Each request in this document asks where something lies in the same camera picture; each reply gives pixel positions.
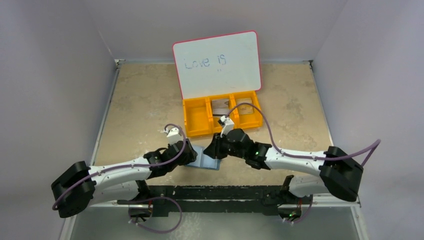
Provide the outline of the blue leather card holder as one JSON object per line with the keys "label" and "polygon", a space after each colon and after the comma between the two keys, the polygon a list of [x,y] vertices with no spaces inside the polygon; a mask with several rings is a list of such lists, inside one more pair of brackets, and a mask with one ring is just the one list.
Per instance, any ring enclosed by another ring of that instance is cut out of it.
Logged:
{"label": "blue leather card holder", "polygon": [[207,170],[216,170],[220,169],[221,161],[219,159],[214,159],[205,155],[203,153],[204,147],[199,145],[192,145],[192,148],[197,153],[196,160],[194,162],[188,163],[185,167],[198,168],[198,169],[207,169]]}

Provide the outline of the white VIP card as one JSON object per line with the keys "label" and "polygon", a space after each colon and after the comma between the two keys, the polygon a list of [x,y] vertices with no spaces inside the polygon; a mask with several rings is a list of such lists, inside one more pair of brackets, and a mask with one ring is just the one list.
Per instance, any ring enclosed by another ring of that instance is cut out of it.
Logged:
{"label": "white VIP card", "polygon": [[222,116],[225,116],[228,114],[228,111],[225,111],[224,109],[217,109],[212,111],[212,116],[220,118]]}

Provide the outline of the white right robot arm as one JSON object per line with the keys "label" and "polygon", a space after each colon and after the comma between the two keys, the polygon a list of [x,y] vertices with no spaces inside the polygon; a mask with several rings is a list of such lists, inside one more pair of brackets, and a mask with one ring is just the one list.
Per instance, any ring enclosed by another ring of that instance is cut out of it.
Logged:
{"label": "white right robot arm", "polygon": [[272,144],[253,141],[240,128],[228,134],[215,133],[203,153],[213,159],[228,156],[243,159],[250,167],[261,170],[290,170],[304,173],[293,177],[283,187],[295,197],[329,193],[347,202],[355,202],[364,168],[338,147],[326,151],[305,152],[275,148]]}

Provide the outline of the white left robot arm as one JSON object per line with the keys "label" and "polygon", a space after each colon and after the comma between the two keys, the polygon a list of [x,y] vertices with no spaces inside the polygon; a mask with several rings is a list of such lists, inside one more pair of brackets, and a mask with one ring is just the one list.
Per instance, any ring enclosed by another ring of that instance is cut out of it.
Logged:
{"label": "white left robot arm", "polygon": [[189,139],[149,151],[136,159],[104,166],[72,164],[52,184],[52,206],[61,218],[69,218],[98,203],[132,201],[144,191],[142,182],[158,178],[196,160]]}

